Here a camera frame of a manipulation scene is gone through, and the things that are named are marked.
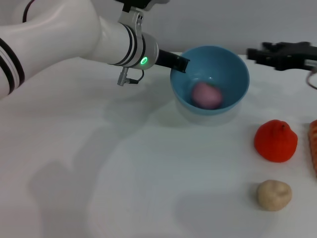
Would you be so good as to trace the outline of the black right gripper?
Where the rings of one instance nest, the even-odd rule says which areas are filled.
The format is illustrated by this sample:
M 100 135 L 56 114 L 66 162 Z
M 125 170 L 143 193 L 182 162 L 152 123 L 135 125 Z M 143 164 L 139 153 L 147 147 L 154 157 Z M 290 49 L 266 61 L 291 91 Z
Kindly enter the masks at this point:
M 317 47 L 309 42 L 262 43 L 263 50 L 248 48 L 246 56 L 256 64 L 274 66 L 278 71 L 289 69 L 312 70 L 317 66 Z

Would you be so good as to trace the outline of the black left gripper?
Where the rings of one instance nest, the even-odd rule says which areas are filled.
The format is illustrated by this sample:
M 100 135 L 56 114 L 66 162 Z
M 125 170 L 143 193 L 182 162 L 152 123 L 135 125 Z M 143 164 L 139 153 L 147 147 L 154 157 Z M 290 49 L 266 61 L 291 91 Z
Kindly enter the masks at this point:
M 185 73 L 189 62 L 189 59 L 178 56 L 171 52 L 159 50 L 155 65 L 171 68 L 178 72 Z

